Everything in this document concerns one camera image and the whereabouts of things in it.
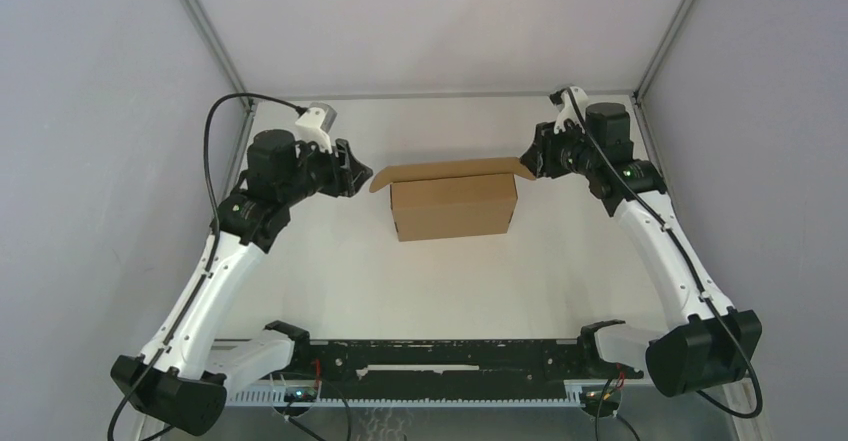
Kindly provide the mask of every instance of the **gray floor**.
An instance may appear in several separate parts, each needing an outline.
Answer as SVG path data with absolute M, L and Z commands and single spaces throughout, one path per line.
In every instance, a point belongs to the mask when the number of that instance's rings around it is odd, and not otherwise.
M 621 414 L 643 440 L 736 441 L 731 420 L 695 395 L 667 399 L 652 387 L 626 388 Z M 579 409 L 464 408 L 354 409 L 353 440 L 593 440 L 591 418 Z M 344 440 L 343 409 L 323 408 L 299 418 L 327 441 Z M 170 441 L 194 440 L 185 433 Z M 268 408 L 229 408 L 204 441 L 306 441 L 312 438 Z M 601 420 L 601 439 L 632 440 L 615 420 Z

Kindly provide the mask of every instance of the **cardboard box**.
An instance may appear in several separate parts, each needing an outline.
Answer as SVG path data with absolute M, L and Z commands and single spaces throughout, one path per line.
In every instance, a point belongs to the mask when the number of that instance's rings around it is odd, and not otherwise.
M 370 191 L 391 185 L 400 241 L 502 234 L 518 201 L 515 176 L 535 179 L 518 158 L 389 166 Z

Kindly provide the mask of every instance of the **robotic arm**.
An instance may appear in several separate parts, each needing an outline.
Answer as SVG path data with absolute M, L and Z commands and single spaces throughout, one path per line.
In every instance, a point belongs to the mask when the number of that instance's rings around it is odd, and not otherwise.
M 753 311 L 737 311 L 716 286 L 677 222 L 662 177 L 649 161 L 633 159 L 624 106 L 590 105 L 576 87 L 550 99 L 559 115 L 536 125 L 522 164 L 537 178 L 577 173 L 588 179 L 589 192 L 636 246 L 668 328 L 652 332 L 620 320 L 584 327 L 581 340 L 596 370 L 609 372 L 607 363 L 620 363 L 647 371 L 666 396 L 742 379 L 762 333 L 760 321 Z
M 256 135 L 247 169 L 218 206 L 220 232 L 207 239 L 177 304 L 138 356 L 119 356 L 112 366 L 112 379 L 136 410 L 199 436 L 220 416 L 228 391 L 289 364 L 298 328 L 280 321 L 241 348 L 210 351 L 239 288 L 291 220 L 291 207 L 315 193 L 352 197 L 371 177 L 347 141 L 330 141 L 335 116 L 313 103 L 296 123 L 302 140 L 280 129 Z

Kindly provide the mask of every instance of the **white table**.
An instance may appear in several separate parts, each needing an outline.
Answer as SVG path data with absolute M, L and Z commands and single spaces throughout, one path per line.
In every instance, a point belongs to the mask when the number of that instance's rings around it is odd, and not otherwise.
M 635 155 L 646 159 L 631 109 Z M 331 136 L 378 172 L 387 165 L 520 156 L 536 123 L 556 115 L 539 97 L 330 101 Z M 294 113 L 259 105 L 251 139 L 292 129 Z M 635 249 L 579 175 L 516 179 L 504 235 L 400 243 L 389 192 L 316 195 L 248 279 L 219 338 L 250 338 L 280 319 L 313 339 L 573 338 L 583 325 L 624 319 L 665 328 Z

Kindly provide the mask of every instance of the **open box lid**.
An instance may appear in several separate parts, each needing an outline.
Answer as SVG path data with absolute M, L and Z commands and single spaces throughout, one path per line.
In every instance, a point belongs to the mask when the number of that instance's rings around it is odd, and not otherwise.
M 374 176 L 369 191 L 376 193 L 392 183 L 465 178 L 469 176 L 485 176 L 487 174 L 514 174 L 524 179 L 536 179 L 533 173 L 521 164 L 518 158 L 466 159 L 443 163 L 388 166 Z

